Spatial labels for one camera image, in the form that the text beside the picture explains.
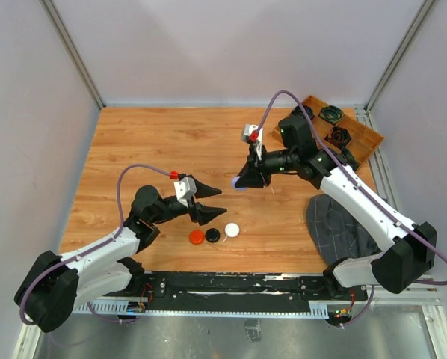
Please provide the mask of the black earbud case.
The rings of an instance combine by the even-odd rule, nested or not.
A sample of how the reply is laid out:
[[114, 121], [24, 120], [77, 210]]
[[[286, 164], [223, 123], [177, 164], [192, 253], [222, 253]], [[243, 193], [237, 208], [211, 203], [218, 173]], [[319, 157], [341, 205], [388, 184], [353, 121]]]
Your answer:
[[209, 228], [205, 232], [205, 239], [206, 239], [206, 241], [208, 241], [210, 243], [216, 243], [220, 240], [220, 238], [221, 238], [221, 233], [216, 228]]

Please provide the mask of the orange earbud case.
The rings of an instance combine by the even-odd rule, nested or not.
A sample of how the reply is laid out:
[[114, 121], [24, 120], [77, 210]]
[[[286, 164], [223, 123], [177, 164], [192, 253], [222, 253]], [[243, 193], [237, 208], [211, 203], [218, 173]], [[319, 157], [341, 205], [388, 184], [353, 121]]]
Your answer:
[[188, 240], [193, 245], [201, 245], [205, 240], [205, 234], [201, 230], [193, 230], [189, 233]]

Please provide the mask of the white earbud case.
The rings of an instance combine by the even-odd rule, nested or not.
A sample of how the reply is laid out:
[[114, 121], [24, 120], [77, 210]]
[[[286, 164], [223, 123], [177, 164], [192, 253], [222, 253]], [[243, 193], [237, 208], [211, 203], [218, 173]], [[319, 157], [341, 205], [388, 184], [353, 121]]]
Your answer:
[[235, 238], [240, 234], [240, 227], [236, 223], [228, 223], [224, 232], [227, 238]]

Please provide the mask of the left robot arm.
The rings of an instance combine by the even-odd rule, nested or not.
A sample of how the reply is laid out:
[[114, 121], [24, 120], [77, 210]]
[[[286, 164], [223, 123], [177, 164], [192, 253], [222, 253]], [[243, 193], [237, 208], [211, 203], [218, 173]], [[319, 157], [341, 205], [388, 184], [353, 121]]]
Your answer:
[[139, 188], [129, 215], [107, 236], [64, 254], [45, 251], [34, 261], [13, 298], [23, 323], [49, 333], [60, 327], [74, 309], [112, 292], [139, 294], [144, 288], [142, 269], [132, 259], [158, 237], [159, 224], [188, 215], [203, 226], [226, 212], [204, 206], [200, 198], [222, 191], [192, 175], [179, 174], [175, 194], [162, 197], [157, 188]]

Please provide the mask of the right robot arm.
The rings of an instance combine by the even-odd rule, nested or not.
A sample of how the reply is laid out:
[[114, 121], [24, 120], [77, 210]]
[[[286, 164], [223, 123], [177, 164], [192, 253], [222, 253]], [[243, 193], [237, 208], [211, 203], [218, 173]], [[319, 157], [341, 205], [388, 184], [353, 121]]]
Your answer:
[[432, 268], [436, 229], [417, 224], [376, 195], [333, 151], [318, 149], [306, 120], [290, 116], [279, 122], [284, 149], [267, 151], [262, 130], [244, 126], [241, 139], [249, 155], [235, 185], [264, 188], [274, 174], [295, 172], [346, 209], [380, 248], [380, 253], [356, 259], [342, 258], [324, 270], [323, 290], [339, 299], [357, 285], [380, 285], [399, 294]]

